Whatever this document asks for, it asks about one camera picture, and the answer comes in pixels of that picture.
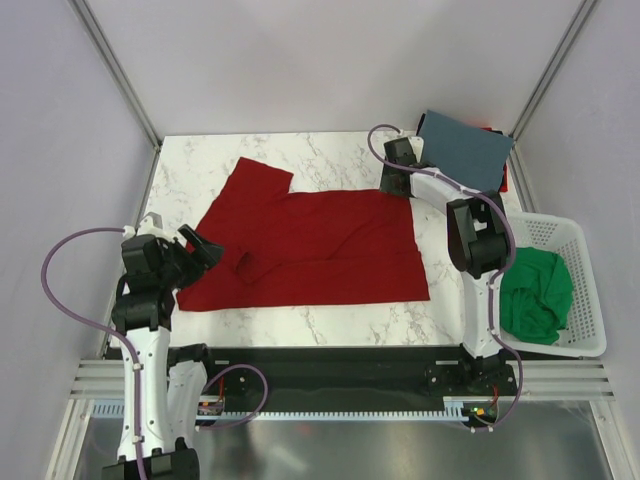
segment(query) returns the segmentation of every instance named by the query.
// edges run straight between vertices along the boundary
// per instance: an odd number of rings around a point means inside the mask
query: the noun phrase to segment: marble table
[[[382,164],[369,152],[366,132],[167,137],[146,205],[165,229],[195,227],[244,156],[294,174],[291,191],[377,188]],[[380,132],[375,145],[395,138]],[[513,189],[503,194],[507,213],[520,211]],[[462,280],[449,261],[445,217],[411,199],[418,248],[431,300],[352,306],[176,311],[172,346],[380,346],[448,345],[462,341]]]

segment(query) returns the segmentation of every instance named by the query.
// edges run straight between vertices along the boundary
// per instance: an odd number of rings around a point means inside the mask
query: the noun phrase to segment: white wall
[[[64,0],[0,5],[0,465],[43,478],[78,359],[95,333],[58,313],[39,285],[48,249],[81,228],[130,222],[152,149]],[[52,283],[104,318],[119,238],[61,252]]]
[[[585,230],[604,356],[640,453],[640,3],[600,2],[520,142],[541,211]]]
[[[503,129],[579,0],[89,0],[161,135]]]

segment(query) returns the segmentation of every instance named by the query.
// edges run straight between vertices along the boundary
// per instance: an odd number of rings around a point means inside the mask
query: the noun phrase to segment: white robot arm
[[[404,166],[418,164],[422,149],[423,140],[419,137],[398,138],[385,144],[387,159]],[[424,200],[447,216],[449,255],[461,272],[464,285],[463,347],[474,359],[495,356],[502,346],[495,339],[500,337],[499,328],[491,329],[488,302],[489,288],[493,288],[492,311],[500,311],[501,276],[493,282],[490,279],[507,260],[509,247],[504,225],[486,203],[465,193],[466,188],[450,180],[443,181],[440,170],[433,166],[421,166],[429,174],[385,167],[381,188]],[[498,193],[484,195],[504,210]]]
[[[192,345],[172,350],[169,355],[173,293],[213,268],[224,250],[186,225],[178,231],[191,244],[192,252],[162,230],[158,215],[147,215],[137,230],[125,228],[122,259],[126,273],[119,282],[111,318],[133,345],[138,363],[134,363],[127,349],[122,349],[122,437],[118,463],[102,470],[102,480],[140,479],[140,457],[151,478],[200,478],[192,435],[198,402],[208,378],[207,348]],[[139,434],[134,429],[136,419],[140,423]]]

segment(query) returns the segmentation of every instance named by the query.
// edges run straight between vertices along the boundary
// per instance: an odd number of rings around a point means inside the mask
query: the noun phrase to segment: metal floor
[[[91,420],[76,480],[99,479],[115,460],[121,425]],[[612,479],[588,403],[522,403],[494,433],[432,422],[256,421],[199,433],[195,444],[203,480]]]

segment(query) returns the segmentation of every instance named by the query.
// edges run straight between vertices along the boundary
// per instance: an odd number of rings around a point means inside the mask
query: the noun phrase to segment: red shirt
[[[289,193],[293,174],[241,158],[197,231],[225,247],[178,293],[185,311],[428,300],[409,200]]]

